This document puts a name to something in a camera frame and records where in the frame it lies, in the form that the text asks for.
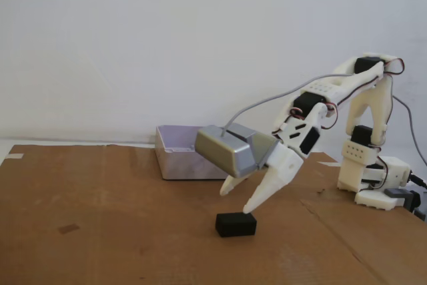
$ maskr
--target silver box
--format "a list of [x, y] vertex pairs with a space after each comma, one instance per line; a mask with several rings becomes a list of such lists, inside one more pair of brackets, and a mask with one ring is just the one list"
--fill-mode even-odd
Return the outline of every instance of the silver box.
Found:
[[156, 128], [155, 154], [165, 180], [224, 180], [227, 174], [194, 150], [201, 127], [162, 125]]

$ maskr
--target brown cardboard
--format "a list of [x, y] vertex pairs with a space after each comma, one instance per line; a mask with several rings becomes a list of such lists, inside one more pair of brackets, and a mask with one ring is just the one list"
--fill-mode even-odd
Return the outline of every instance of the brown cardboard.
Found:
[[253, 214], [255, 236], [220, 238], [260, 181], [165, 181], [154, 150], [15, 146], [0, 167], [0, 284], [427, 284], [427, 228], [402, 208], [354, 204], [312, 154]]

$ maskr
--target gray cable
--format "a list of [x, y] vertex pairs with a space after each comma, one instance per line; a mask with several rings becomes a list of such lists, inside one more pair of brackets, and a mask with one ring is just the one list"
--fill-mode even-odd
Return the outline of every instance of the gray cable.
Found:
[[245, 111], [247, 111], [247, 110], [249, 110], [249, 109], [252, 109], [252, 108], [254, 108], [254, 107], [257, 107], [257, 106], [259, 106], [259, 105], [261, 105], [261, 104], [263, 104], [263, 103], [267, 103], [267, 102], [269, 102], [269, 101], [271, 101], [271, 100], [275, 100], [275, 99], [277, 99], [277, 98], [282, 98], [282, 97], [284, 97], [284, 96], [286, 96], [286, 95], [289, 95], [290, 93], [293, 93], [293, 92], [295, 92], [295, 91], [297, 91], [297, 90], [299, 90], [299, 89], [301, 89], [301, 88], [303, 88], [305, 85], [308, 85], [309, 83], [311, 83], [312, 81], [315, 81], [315, 80], [317, 80], [317, 79], [321, 79], [321, 78], [327, 78], [327, 77], [349, 77], [349, 76], [353, 76], [353, 75], [348, 75], [348, 74], [346, 74], [346, 73], [331, 73], [331, 74], [329, 74], [329, 75], [323, 75], [323, 76], [317, 76], [317, 77], [315, 77], [315, 78], [312, 78], [311, 80], [309, 80], [309, 81], [306, 81], [305, 83], [303, 83], [302, 85], [299, 85], [299, 86], [297, 86], [297, 87], [295, 87], [295, 88], [293, 88], [293, 89], [291, 89], [291, 90], [289, 90], [289, 91], [287, 91], [287, 92], [285, 92], [285, 93], [280, 93], [279, 95], [275, 95], [275, 96], [271, 96], [271, 97], [269, 97], [269, 98], [265, 98], [265, 99], [263, 99], [263, 100], [261, 100], [261, 101], [259, 101], [259, 102], [257, 102], [257, 103], [253, 103], [252, 105], [249, 105], [249, 106], [247, 106], [247, 107], [245, 107], [245, 108], [243, 108], [242, 110], [239, 110], [228, 122], [227, 122], [227, 124], [224, 126], [224, 128], [222, 129], [222, 133], [221, 133], [221, 136], [224, 136], [224, 134], [226, 133], [226, 131], [227, 131], [227, 129], [228, 129], [228, 127], [233, 123], [233, 121], [237, 118], [237, 117], [239, 117], [241, 114], [243, 114]]
[[427, 162], [426, 159], [424, 158], [424, 156], [422, 155], [420, 148], [418, 147], [418, 143], [416, 142], [416, 138], [415, 138], [415, 133], [414, 133], [414, 126], [412, 125], [412, 113], [411, 113], [411, 109], [409, 108], [408, 105], [406, 105], [403, 101], [401, 101], [399, 98], [397, 98], [395, 95], [393, 95], [393, 98], [397, 101], [399, 101], [408, 111], [408, 115], [409, 115], [409, 126], [411, 127], [411, 134], [412, 134], [412, 139], [414, 140], [414, 144], [415, 144], [415, 148], [418, 152], [418, 154], [420, 154], [420, 157], [422, 158], [422, 161], [426, 164], [427, 166]]

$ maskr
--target black foam block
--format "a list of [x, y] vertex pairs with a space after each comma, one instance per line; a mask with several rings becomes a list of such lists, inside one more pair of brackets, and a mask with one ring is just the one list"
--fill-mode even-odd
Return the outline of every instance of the black foam block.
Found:
[[218, 214], [215, 229], [221, 237], [255, 235], [256, 219], [245, 213]]

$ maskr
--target black block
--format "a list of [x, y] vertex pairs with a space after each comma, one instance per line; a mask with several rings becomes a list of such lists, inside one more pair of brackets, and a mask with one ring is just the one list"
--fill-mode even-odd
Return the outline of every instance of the black block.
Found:
[[217, 214], [215, 229], [221, 237], [255, 235], [256, 219], [252, 214]]
[[294, 107], [302, 110], [302, 113], [297, 112], [296, 114], [307, 117], [317, 103], [324, 103], [325, 101], [325, 97], [306, 91], [294, 100]]
[[385, 62], [383, 59], [379, 57], [362, 57], [358, 58], [354, 64], [354, 73], [363, 73], [371, 69], [380, 61]]
[[365, 125], [354, 126], [351, 141], [368, 147], [371, 144], [372, 128]]

